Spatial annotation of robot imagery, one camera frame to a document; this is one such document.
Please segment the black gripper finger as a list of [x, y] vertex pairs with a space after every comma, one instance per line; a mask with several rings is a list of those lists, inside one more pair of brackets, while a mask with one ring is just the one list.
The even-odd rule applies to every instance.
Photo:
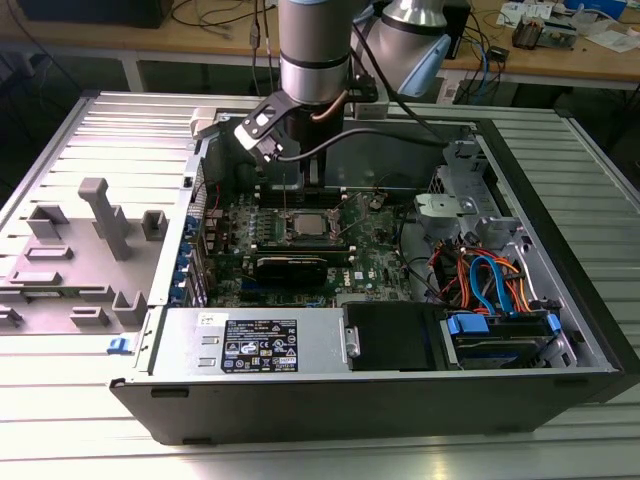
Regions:
[[305, 191], [319, 191], [325, 187], [326, 177], [325, 150], [303, 161], [303, 180]]

